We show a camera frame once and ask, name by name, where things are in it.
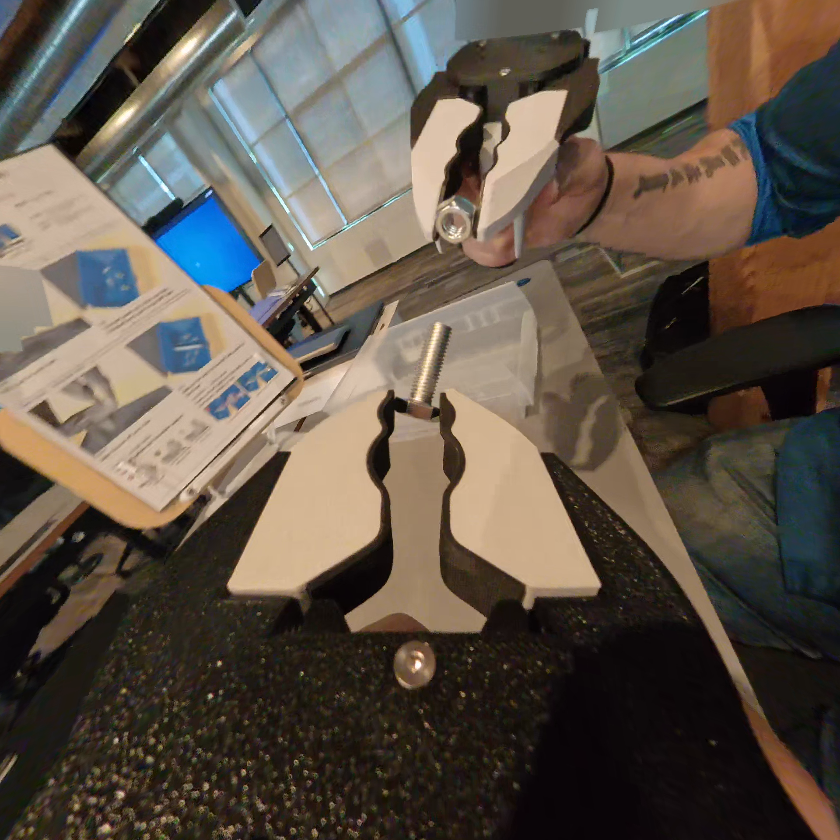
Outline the person's right forearm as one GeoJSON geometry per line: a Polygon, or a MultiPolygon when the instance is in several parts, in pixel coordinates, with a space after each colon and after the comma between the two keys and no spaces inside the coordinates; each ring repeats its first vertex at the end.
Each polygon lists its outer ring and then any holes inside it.
{"type": "Polygon", "coordinates": [[[662,159],[614,153],[612,189],[582,234],[602,247],[658,259],[710,259],[745,246],[758,202],[747,144],[730,129],[662,159]]]}

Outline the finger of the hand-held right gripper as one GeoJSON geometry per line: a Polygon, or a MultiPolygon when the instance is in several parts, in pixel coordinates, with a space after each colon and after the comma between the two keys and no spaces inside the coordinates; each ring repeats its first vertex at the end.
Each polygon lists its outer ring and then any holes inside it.
{"type": "MultiPolygon", "coordinates": [[[[423,235],[439,253],[450,244],[434,233],[436,211],[451,196],[467,198],[450,181],[462,177],[468,164],[480,162],[483,117],[483,108],[465,98],[417,98],[413,103],[413,202],[423,235]]],[[[476,207],[476,221],[480,191],[467,199],[476,207]]]]}
{"type": "Polygon", "coordinates": [[[529,94],[507,106],[504,120],[485,127],[477,240],[487,241],[523,217],[553,176],[568,97],[566,89],[529,94]]]}

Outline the silver ventilation duct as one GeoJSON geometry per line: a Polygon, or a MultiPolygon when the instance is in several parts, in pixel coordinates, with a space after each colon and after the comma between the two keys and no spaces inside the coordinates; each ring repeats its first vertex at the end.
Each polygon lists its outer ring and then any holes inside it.
{"type": "Polygon", "coordinates": [[[122,167],[259,5],[22,2],[2,35],[2,159],[55,144],[93,177],[122,167]]]}

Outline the steel hex nut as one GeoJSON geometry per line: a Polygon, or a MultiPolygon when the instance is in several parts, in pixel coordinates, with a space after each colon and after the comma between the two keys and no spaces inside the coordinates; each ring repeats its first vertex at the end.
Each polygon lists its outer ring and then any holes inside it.
{"type": "Polygon", "coordinates": [[[475,205],[462,195],[451,196],[439,204],[434,233],[437,238],[451,245],[462,245],[472,238],[476,215],[475,205]]]}

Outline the person's grey jeans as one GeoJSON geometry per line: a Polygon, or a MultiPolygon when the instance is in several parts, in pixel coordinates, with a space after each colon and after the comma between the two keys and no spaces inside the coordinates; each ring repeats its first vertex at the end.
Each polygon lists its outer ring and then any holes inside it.
{"type": "Polygon", "coordinates": [[[838,408],[710,436],[655,481],[732,641],[838,661],[838,408]]]}

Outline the blue display screen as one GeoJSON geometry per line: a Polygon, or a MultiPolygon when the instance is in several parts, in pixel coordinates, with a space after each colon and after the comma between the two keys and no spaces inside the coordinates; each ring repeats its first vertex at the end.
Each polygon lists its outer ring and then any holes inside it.
{"type": "Polygon", "coordinates": [[[184,205],[150,234],[197,284],[232,293],[263,261],[258,249],[214,189],[184,205]]]}

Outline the person's black office chair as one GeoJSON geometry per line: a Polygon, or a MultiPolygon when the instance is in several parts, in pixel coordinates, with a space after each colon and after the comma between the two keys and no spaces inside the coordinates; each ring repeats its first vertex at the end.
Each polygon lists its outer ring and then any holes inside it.
{"type": "Polygon", "coordinates": [[[712,399],[759,388],[772,420],[817,410],[817,380],[838,365],[839,307],[788,311],[730,329],[678,350],[636,380],[637,396],[655,411],[698,413],[712,399]]]}

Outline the steel hex bolt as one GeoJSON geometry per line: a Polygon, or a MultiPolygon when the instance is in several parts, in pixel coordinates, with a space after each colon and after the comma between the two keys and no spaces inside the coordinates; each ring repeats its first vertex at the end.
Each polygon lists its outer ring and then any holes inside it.
{"type": "Polygon", "coordinates": [[[418,359],[410,395],[406,401],[406,414],[422,421],[436,416],[434,395],[445,363],[452,329],[442,322],[430,327],[418,359]]]}

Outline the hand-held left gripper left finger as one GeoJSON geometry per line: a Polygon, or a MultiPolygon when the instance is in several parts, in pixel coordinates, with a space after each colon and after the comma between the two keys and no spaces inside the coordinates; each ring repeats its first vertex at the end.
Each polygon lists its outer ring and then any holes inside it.
{"type": "Polygon", "coordinates": [[[363,603],[393,562],[390,468],[394,392],[324,419],[291,450],[227,582],[233,597],[363,603]]]}

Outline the person's right hand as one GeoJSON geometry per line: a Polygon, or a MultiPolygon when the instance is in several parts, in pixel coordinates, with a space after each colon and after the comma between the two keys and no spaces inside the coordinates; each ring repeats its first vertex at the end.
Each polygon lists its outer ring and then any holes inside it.
{"type": "Polygon", "coordinates": [[[510,266],[528,249],[574,239],[590,216],[606,181],[603,148],[594,140],[573,136],[560,147],[554,174],[528,207],[521,233],[508,225],[487,240],[470,238],[461,249],[480,266],[510,266]]]}

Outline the black wrist band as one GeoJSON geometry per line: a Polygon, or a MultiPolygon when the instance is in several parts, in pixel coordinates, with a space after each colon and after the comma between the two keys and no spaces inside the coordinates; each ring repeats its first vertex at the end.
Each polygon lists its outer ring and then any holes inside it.
{"type": "Polygon", "coordinates": [[[610,198],[615,180],[615,167],[612,157],[609,154],[605,155],[605,171],[605,184],[599,201],[595,205],[590,216],[588,216],[583,225],[575,232],[574,238],[579,238],[584,231],[586,231],[590,226],[593,225],[597,218],[602,214],[602,211],[610,198]]]}

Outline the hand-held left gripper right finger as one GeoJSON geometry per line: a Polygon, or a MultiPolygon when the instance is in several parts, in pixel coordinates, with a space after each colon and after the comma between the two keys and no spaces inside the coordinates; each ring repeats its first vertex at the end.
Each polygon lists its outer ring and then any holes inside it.
{"type": "Polygon", "coordinates": [[[602,588],[538,448],[467,396],[440,397],[444,474],[439,559],[444,583],[476,610],[602,588]]]}

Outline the printed instruction sheet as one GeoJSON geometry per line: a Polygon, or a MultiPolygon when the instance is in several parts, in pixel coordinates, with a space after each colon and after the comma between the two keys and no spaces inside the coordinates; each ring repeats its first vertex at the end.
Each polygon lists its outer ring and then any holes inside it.
{"type": "Polygon", "coordinates": [[[161,511],[292,376],[55,146],[1,187],[2,410],[161,511]]]}

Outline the black flat box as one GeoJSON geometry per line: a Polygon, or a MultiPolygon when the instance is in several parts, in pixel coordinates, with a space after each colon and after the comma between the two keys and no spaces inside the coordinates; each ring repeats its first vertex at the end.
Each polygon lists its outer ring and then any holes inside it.
{"type": "Polygon", "coordinates": [[[338,324],[294,343],[287,350],[305,379],[352,361],[382,318],[383,301],[372,303],[338,324]]]}

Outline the long brown desk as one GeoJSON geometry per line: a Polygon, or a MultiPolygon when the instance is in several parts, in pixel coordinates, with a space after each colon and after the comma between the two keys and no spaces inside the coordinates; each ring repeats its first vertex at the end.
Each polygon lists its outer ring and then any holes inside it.
{"type": "Polygon", "coordinates": [[[250,317],[276,337],[305,307],[306,301],[315,294],[315,277],[319,271],[320,267],[313,268],[291,286],[272,290],[251,307],[250,317]]]}

